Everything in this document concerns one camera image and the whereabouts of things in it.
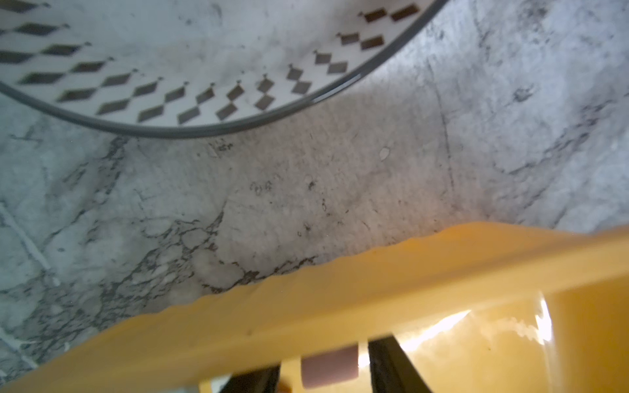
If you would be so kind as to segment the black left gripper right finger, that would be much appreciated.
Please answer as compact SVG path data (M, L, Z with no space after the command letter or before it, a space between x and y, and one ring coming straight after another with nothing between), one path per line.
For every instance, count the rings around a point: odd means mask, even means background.
M368 351L374 393L431 392L395 337L369 342Z

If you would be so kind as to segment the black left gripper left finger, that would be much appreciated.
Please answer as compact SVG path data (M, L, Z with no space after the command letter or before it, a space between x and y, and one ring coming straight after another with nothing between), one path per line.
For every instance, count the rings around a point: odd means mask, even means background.
M250 373L232 376L220 393L276 393L280 366L259 369Z

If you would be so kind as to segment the pink eraser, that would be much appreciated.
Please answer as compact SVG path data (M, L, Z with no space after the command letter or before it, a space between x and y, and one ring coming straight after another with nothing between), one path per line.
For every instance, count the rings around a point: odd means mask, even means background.
M359 376L357 344L301 358L301 383L306 390L345 383Z

